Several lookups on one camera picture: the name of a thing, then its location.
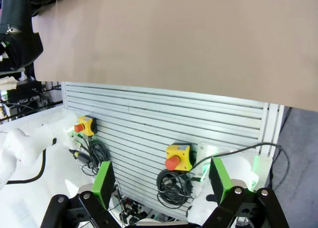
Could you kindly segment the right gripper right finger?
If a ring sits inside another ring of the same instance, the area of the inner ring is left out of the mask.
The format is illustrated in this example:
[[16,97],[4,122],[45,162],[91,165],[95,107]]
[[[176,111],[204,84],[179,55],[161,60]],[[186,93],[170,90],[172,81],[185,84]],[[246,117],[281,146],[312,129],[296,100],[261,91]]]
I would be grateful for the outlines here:
[[230,228],[236,218],[247,218],[253,228],[289,227],[272,189],[252,192],[234,186],[220,158],[211,159],[209,179],[218,206],[208,217],[208,227]]

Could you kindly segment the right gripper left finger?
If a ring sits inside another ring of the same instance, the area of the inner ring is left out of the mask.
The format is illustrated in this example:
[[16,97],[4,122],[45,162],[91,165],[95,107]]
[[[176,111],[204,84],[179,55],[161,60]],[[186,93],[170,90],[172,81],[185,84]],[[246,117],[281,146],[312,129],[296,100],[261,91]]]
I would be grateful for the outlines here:
[[119,228],[108,210],[114,187],[112,162],[103,161],[90,190],[73,198],[63,194],[51,198],[40,227],[78,228],[80,223],[90,222],[95,228]]

